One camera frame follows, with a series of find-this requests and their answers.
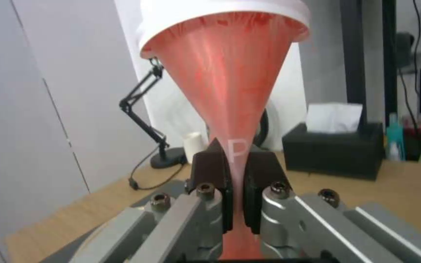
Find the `white roll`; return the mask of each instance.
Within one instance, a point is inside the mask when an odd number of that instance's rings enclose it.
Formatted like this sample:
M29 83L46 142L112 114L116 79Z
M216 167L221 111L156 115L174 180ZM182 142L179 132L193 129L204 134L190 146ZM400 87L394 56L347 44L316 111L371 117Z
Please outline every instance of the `white roll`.
M198 132L186 134L186 136L183 138L183 147L187 162L189 164L193 163L193 156L196 153L206 149L201 133Z

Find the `white cabinet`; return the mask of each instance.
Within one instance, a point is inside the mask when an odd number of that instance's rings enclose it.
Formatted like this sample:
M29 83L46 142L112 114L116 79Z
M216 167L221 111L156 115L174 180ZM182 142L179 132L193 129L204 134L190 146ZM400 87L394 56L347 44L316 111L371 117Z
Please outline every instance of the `white cabinet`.
M0 249L87 194L10 0L0 0Z
M14 4L90 190L124 177L155 143L118 106L137 78L114 1Z

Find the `hex socket bolt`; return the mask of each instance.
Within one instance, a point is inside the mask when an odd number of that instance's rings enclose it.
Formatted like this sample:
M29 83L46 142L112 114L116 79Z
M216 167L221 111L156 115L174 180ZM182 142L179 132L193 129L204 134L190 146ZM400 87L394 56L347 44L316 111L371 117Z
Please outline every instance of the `hex socket bolt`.
M214 199L215 186L212 183L200 183L196 187L196 194L203 200Z
M326 203L330 204L333 208L337 208L339 206L339 202L341 201L339 194L332 189L321 189L318 196Z
M284 182L273 182L270 185L272 195L277 199L285 199L290 195L289 186Z
M151 198L151 208L154 211L167 211L171 206L170 196L166 193L153 195Z

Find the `white tissue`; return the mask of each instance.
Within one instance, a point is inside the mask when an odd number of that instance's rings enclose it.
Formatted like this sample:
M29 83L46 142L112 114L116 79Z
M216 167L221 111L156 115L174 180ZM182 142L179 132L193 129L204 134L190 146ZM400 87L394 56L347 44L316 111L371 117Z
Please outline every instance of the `white tissue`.
M354 133L360 122L361 104L310 104L306 128L311 133Z

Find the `gray wall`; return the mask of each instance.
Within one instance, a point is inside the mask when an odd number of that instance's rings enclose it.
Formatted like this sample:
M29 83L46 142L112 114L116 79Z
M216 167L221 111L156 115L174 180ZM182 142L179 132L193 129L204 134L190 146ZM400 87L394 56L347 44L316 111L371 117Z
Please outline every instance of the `gray wall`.
M311 11L311 38L300 43L307 103L346 102L344 53L339 0L304 0ZM381 0L363 1L365 84L369 121L384 123L384 62ZM421 0L417 0L421 12ZM417 36L417 17L412 0L398 0L397 31ZM404 104L398 81L398 105ZM414 95L409 92L409 101Z
M0 0L0 249L87 194L10 0Z
M112 0L14 0L90 190L125 177L155 142L119 108L137 84ZM143 101L134 107L149 122Z
M300 56L306 103L346 102L339 0L304 0L311 11L308 40Z

